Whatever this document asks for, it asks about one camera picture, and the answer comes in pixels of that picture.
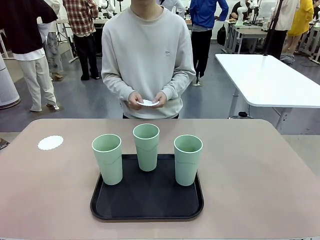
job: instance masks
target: white paper coaster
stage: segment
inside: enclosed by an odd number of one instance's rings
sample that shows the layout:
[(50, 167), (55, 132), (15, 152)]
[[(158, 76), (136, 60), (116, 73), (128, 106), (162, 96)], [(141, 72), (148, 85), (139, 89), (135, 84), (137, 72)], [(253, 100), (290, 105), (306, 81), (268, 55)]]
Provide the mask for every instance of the white paper coaster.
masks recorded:
[(152, 107), (152, 106), (155, 106), (159, 103), (159, 101), (155, 102), (155, 103), (152, 103), (152, 101), (149, 101), (149, 100), (143, 100), (143, 103), (141, 102), (136, 102), (137, 104), (140, 104), (142, 106), (146, 106), (146, 107)]
[(64, 142), (62, 136), (48, 136), (38, 143), (40, 150), (52, 150), (59, 147)]

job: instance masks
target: scalloped paper doily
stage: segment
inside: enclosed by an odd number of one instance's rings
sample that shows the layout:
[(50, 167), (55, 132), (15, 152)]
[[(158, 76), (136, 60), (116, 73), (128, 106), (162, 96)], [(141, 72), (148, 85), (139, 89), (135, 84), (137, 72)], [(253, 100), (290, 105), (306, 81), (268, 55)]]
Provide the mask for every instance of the scalloped paper doily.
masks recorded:
[(52, 150), (59, 147), (63, 142), (64, 138), (62, 136), (48, 136), (38, 143), (38, 148), (45, 151)]

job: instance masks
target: white pants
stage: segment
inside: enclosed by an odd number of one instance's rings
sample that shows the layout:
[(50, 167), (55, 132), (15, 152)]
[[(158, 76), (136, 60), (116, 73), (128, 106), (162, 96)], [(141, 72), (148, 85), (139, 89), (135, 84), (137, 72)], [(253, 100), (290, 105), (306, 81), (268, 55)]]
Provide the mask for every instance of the white pants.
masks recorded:
[(44, 91), (44, 98), (48, 104), (56, 105), (54, 86), (52, 85), (49, 73), (49, 66), (46, 56), (37, 60), (18, 61), (23, 71), (26, 84), (32, 97), (30, 110), (39, 112), (41, 108), (41, 88)]

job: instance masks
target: sweatshirt cuff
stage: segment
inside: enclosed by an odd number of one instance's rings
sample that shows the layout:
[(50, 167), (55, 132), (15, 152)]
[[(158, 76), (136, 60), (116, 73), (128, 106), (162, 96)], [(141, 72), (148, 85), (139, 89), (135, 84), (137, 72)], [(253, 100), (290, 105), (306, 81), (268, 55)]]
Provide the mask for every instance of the sweatshirt cuff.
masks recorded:
[(166, 95), (166, 100), (167, 101), (172, 99), (173, 92), (169, 87), (165, 87), (161, 92), (163, 92)]
[(130, 94), (133, 93), (133, 92), (136, 92), (136, 91), (133, 90), (132, 87), (128, 86), (128, 87), (124, 90), (122, 97), (120, 97), (120, 100), (122, 100), (122, 101), (127, 101), (127, 102), (128, 102), (128, 101), (129, 101), (129, 96), (130, 96)]

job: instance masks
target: man's right hand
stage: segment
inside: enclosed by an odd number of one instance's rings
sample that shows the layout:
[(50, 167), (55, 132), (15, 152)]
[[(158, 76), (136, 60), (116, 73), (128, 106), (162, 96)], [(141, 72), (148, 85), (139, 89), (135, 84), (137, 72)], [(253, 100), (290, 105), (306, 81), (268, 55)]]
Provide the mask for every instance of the man's right hand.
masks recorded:
[(129, 108), (139, 111), (142, 108), (142, 105), (138, 104), (137, 102), (142, 104), (144, 103), (141, 95), (137, 91), (134, 91), (129, 95), (128, 98)]

